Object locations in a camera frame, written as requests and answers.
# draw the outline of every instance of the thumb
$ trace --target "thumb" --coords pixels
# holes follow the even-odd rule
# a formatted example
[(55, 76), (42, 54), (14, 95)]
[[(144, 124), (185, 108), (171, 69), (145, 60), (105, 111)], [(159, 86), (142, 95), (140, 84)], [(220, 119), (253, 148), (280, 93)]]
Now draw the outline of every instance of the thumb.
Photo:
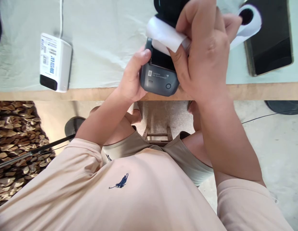
[(188, 70), (188, 57), (182, 45), (179, 46), (179, 49), (176, 53), (168, 49), (172, 58), (172, 61), (175, 66), (175, 71), (177, 72), (177, 77), (180, 84), (182, 82), (190, 79), (190, 73)]
[(126, 71), (129, 73), (138, 73), (141, 66), (149, 62), (151, 58), (151, 51), (146, 49), (141, 52), (136, 52), (126, 66)]
[(242, 24), (242, 18), (234, 14), (223, 15), (224, 23), (226, 27), (226, 33), (228, 35), (230, 43), (236, 38), (236, 34)]

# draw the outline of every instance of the concrete floor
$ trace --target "concrete floor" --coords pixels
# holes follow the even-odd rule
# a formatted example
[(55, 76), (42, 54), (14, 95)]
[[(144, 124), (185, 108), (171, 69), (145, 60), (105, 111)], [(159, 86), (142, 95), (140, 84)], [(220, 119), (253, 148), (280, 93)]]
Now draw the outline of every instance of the concrete floor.
[[(65, 137), (64, 126), (70, 118), (86, 118), (90, 110), (101, 103), (35, 101), (42, 128), (50, 142)], [(138, 132), (142, 134), (148, 125), (151, 132), (156, 133), (166, 132), (166, 127), (170, 126), (173, 137), (183, 130), (193, 133), (192, 116), (186, 111), (187, 104), (187, 101), (140, 102), (143, 121), (137, 125)], [(235, 108), (242, 122), (272, 114), (263, 101), (236, 101)], [(277, 198), (287, 221), (298, 231), (298, 115), (273, 115), (246, 123), (244, 128), (260, 160), (268, 189)], [(216, 211), (214, 177), (205, 181), (200, 191)]]

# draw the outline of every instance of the pink t-shirt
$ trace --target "pink t-shirt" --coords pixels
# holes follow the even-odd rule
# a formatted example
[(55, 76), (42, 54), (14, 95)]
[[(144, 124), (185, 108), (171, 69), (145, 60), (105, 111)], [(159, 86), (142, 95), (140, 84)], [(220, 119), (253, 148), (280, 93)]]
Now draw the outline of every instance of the pink t-shirt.
[(222, 182), (216, 215), (167, 153), (144, 149), (102, 167), (100, 152), (74, 139), (0, 207), (0, 230), (292, 230), (258, 183)]

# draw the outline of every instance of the hand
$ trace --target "hand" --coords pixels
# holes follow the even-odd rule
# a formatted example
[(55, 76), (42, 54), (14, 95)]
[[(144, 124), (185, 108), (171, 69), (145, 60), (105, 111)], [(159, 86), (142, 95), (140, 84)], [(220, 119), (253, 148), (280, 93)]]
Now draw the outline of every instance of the hand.
[(134, 54), (127, 64), (122, 80), (117, 88), (120, 95), (125, 97), (131, 103), (140, 100), (147, 92), (141, 87), (139, 80), (139, 70), (141, 67), (149, 62), (151, 58), (151, 51), (144, 50), (144, 46)]
[(170, 51), (179, 82), (198, 103), (227, 95), (226, 73), (230, 42), (242, 19), (222, 16), (215, 0), (191, 0), (183, 8), (176, 30), (191, 37), (189, 57), (182, 46)]

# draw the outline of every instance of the table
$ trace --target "table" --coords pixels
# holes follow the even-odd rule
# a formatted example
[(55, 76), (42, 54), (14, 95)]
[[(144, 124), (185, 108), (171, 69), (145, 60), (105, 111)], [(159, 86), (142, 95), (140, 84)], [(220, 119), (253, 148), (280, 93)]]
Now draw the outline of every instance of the table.
[[(298, 100), (298, 82), (227, 85), (234, 100)], [(0, 92), (0, 100), (105, 100), (115, 88)], [(170, 97), (148, 93), (142, 100), (191, 100), (180, 87)]]
[[(244, 0), (218, 0), (222, 13), (235, 13)], [(228, 89), (235, 100), (298, 100), (298, 0), (289, 0), (294, 63), (259, 77), (248, 74), (244, 45), (230, 52)], [(146, 40), (153, 0), (64, 1), (63, 39), (73, 46), (69, 91), (39, 84), (39, 38), (59, 31), (59, 1), (0, 1), (0, 100), (105, 100), (118, 86), (130, 57)], [(171, 97), (189, 100), (181, 89)]]

